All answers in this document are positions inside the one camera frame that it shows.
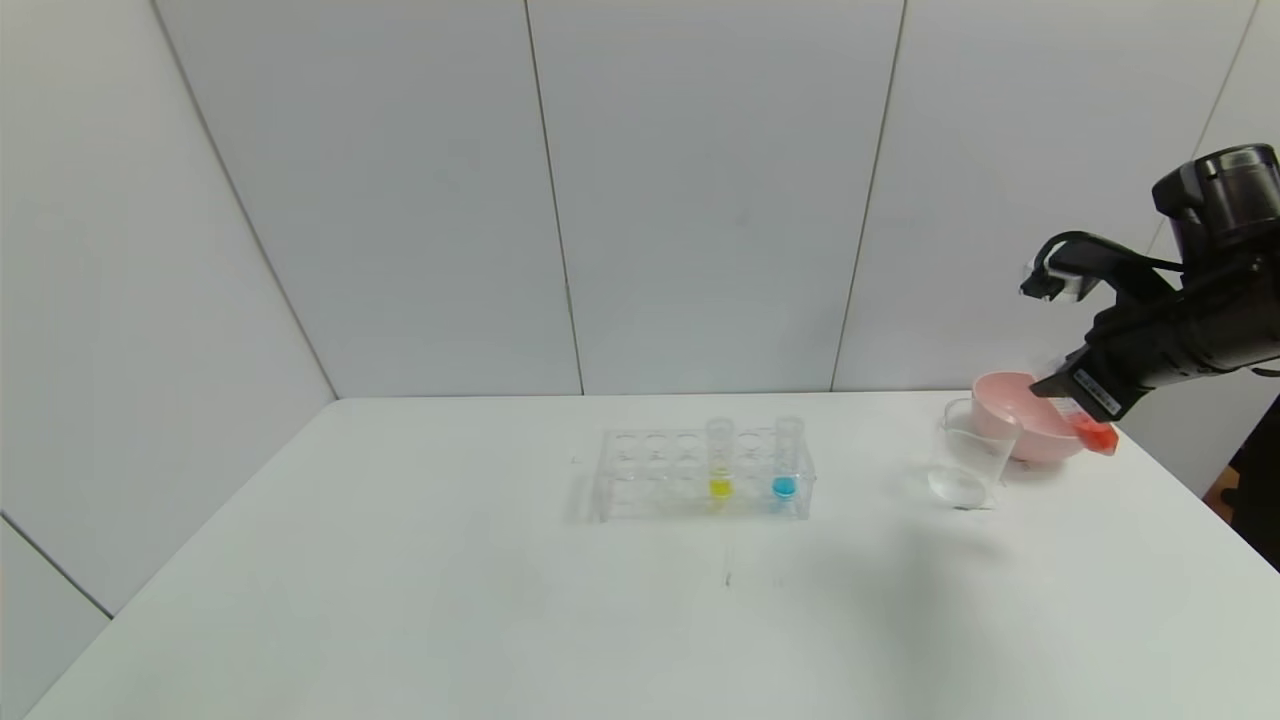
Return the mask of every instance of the yellow liquid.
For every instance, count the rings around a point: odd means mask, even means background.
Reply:
[[[733,480],[726,475],[712,475],[710,493],[721,500],[733,495]]]

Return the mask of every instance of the blue liquid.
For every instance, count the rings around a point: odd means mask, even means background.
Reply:
[[[796,493],[796,479],[791,475],[773,478],[773,495],[790,500]]]

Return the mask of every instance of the test tube with yellow liquid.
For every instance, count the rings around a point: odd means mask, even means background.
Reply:
[[[707,421],[708,491],[714,500],[728,500],[733,495],[733,420],[712,418]]]

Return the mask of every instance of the test tube with blue liquid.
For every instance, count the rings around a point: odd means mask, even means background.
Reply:
[[[796,495],[803,442],[804,420],[795,416],[778,418],[773,450],[773,495],[778,500],[791,500]]]

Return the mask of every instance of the white table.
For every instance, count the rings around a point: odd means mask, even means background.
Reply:
[[[1280,715],[1270,566],[1128,439],[932,505],[957,396],[337,402],[29,717]],[[809,521],[585,521],[603,428],[780,414]]]

